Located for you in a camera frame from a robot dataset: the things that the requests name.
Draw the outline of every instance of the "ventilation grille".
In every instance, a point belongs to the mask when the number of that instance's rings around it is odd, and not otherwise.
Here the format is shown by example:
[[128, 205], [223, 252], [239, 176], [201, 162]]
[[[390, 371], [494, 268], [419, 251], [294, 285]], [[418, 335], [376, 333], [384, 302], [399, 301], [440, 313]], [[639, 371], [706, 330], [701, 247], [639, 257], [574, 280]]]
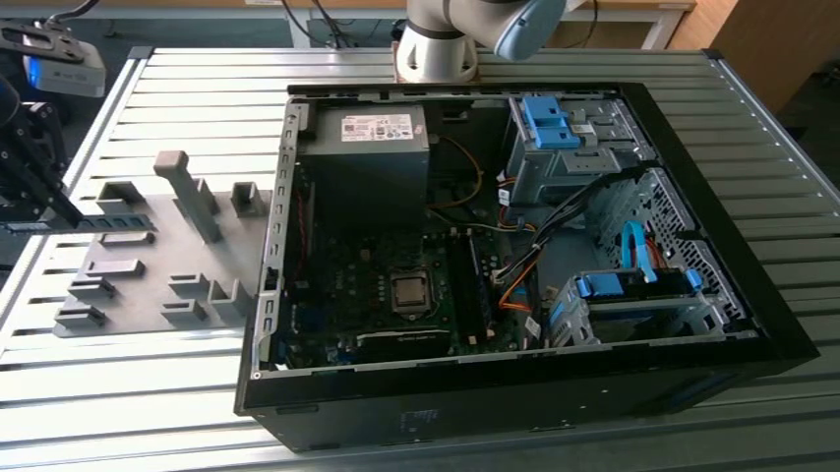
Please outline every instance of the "ventilation grille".
[[609, 266], [621, 265], [621, 230], [625, 221], [639, 221], [654, 234], [662, 255], [670, 266], [694, 268], [704, 277], [706, 293], [721, 295], [726, 302], [725, 315], [730, 319], [744, 318], [730, 286], [725, 282], [724, 273], [714, 261], [712, 251], [705, 242], [685, 240], [677, 237], [681, 231], [693, 230], [693, 222], [686, 211], [680, 211], [674, 200], [670, 184], [659, 171], [653, 171], [634, 182], [623, 182], [607, 189], [593, 201], [591, 209], [597, 213], [590, 221], [601, 222], [597, 241], [603, 249]]

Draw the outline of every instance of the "gray fixture plate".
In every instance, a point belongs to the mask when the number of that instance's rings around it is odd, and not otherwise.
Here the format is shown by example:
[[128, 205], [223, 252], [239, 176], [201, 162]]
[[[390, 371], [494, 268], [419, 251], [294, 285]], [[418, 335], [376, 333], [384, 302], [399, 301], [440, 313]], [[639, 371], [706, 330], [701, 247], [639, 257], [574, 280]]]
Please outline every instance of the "gray fixture plate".
[[[262, 191], [266, 202], [270, 192]], [[145, 197], [145, 203], [133, 204], [131, 209], [148, 214], [156, 222], [157, 232], [149, 244], [104, 247], [99, 238], [91, 243], [77, 279], [87, 278], [84, 268], [91, 262], [140, 260], [145, 269], [139, 275], [105, 276], [115, 286], [112, 299], [97, 300], [92, 305], [108, 317], [101, 326], [67, 328], [55, 325], [53, 333], [60, 337], [101, 336], [152, 331], [173, 331], [211, 327], [237, 327], [240, 321], [223, 321], [207, 304], [207, 291], [196, 292], [193, 298], [207, 313], [203, 321], [171, 324], [160, 315], [164, 303], [187, 301], [169, 288], [171, 275], [201, 273], [207, 280], [216, 280], [229, 295], [233, 279], [237, 278], [248, 294], [253, 295], [260, 274], [260, 256], [266, 235], [264, 216], [237, 218], [229, 193], [216, 193], [219, 212], [215, 221], [221, 231], [221, 240], [204, 244], [191, 223], [173, 202], [173, 196]], [[67, 297], [64, 308], [77, 308], [80, 302]]]

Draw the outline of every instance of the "blue object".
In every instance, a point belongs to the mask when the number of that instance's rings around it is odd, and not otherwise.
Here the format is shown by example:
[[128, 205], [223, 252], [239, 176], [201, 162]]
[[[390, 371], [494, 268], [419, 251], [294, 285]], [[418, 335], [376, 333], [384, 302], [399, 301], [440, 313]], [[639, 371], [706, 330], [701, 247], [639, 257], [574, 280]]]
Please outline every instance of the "blue object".
[[38, 80], [40, 80], [40, 60], [37, 59], [37, 57], [30, 57], [29, 58], [29, 67], [28, 67], [28, 79], [29, 79], [29, 85], [34, 88], [38, 87]]
[[591, 295], [591, 290], [589, 289], [589, 282], [586, 282], [582, 278], [574, 281], [577, 284], [577, 292], [579, 292], [579, 298], [587, 298]]
[[694, 268], [689, 268], [685, 271], [685, 278], [688, 279], [688, 283], [692, 284], [694, 291], [700, 291], [704, 288], [704, 276]]
[[563, 312], [563, 308], [565, 308], [565, 305], [562, 303], [559, 303], [557, 305], [557, 308], [554, 309], [554, 312], [551, 312], [551, 317], [549, 318], [549, 326], [554, 325], [554, 322], [557, 321], [557, 318], [561, 317], [561, 314]]
[[522, 98], [525, 119], [534, 131], [538, 149], [577, 149], [579, 138], [569, 128], [569, 113], [561, 109], [554, 96], [526, 96]]
[[621, 286], [621, 280], [614, 273], [591, 273], [586, 276], [586, 281], [591, 286], [591, 294], [595, 297], [609, 297], [611, 295], [623, 295], [625, 289]]
[[566, 10], [566, 0], [530, 0], [515, 19], [507, 22], [494, 54], [510, 61], [533, 56], [557, 29]]
[[647, 244], [645, 243], [645, 227], [638, 221], [629, 220], [625, 222], [625, 227], [621, 230], [621, 267], [633, 267], [633, 252], [635, 251], [635, 265], [645, 274], [645, 280], [647, 283], [653, 283], [658, 280], [655, 272], [653, 271], [653, 265], [650, 264], [650, 258], [647, 254]]

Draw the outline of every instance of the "floor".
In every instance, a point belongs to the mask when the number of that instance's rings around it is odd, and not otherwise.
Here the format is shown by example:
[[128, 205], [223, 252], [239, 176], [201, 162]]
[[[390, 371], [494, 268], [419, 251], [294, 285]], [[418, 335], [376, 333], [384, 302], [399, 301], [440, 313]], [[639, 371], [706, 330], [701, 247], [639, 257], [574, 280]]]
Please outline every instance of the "floor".
[[[96, 44], [113, 81], [124, 58], [135, 45], [157, 47], [290, 47], [291, 38], [283, 20], [161, 20], [116, 21], [77, 20], [72, 23], [79, 39]], [[358, 20], [342, 29], [350, 40], [360, 46], [386, 47], [391, 43], [388, 21]], [[327, 28], [314, 22], [311, 32], [316, 39], [327, 39]], [[0, 62], [0, 73], [16, 74], [10, 64]], [[72, 112], [64, 126], [67, 150], [72, 155], [84, 140], [88, 127], [101, 105], [100, 99], [67, 97], [65, 106]], [[805, 128], [800, 144], [829, 179], [840, 183], [840, 85], [824, 87], [821, 80], [809, 81], [780, 114], [785, 126]], [[0, 265], [12, 265], [22, 251], [26, 239], [0, 233]], [[0, 287], [6, 272], [0, 271]]]

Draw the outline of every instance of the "blue plastic latch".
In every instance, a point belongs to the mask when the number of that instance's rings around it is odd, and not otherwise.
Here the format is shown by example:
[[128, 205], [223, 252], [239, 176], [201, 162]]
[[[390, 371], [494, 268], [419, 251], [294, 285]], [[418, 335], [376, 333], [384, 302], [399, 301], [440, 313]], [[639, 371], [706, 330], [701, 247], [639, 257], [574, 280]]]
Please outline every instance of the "blue plastic latch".
[[553, 326], [554, 322], [557, 321], [557, 318], [561, 317], [563, 308], [565, 308], [565, 305], [562, 303], [558, 303], [557, 308], [554, 309], [554, 312], [551, 312], [551, 317], [549, 318], [549, 326]]
[[625, 221], [625, 227], [621, 230], [621, 267], [633, 267], [633, 254], [635, 254], [635, 266], [645, 274], [645, 281], [654, 283], [658, 280], [650, 257], [647, 254], [647, 242], [645, 241], [645, 228], [638, 221]]
[[614, 273], [593, 273], [586, 276], [586, 281], [591, 285], [591, 293], [595, 297], [609, 297], [610, 295], [623, 295], [625, 289], [621, 280]]
[[704, 276], [694, 268], [689, 268], [685, 271], [685, 278], [688, 279], [688, 283], [692, 284], [692, 288], [694, 289], [694, 291], [698, 291], [704, 288]]
[[579, 138], [569, 128], [569, 113], [561, 109], [554, 96], [526, 96], [522, 98], [525, 119], [534, 131], [537, 149], [577, 149]]
[[579, 298], [587, 298], [591, 295], [591, 290], [589, 289], [589, 282], [586, 282], [582, 278], [574, 281], [577, 284], [577, 291], [579, 292]]

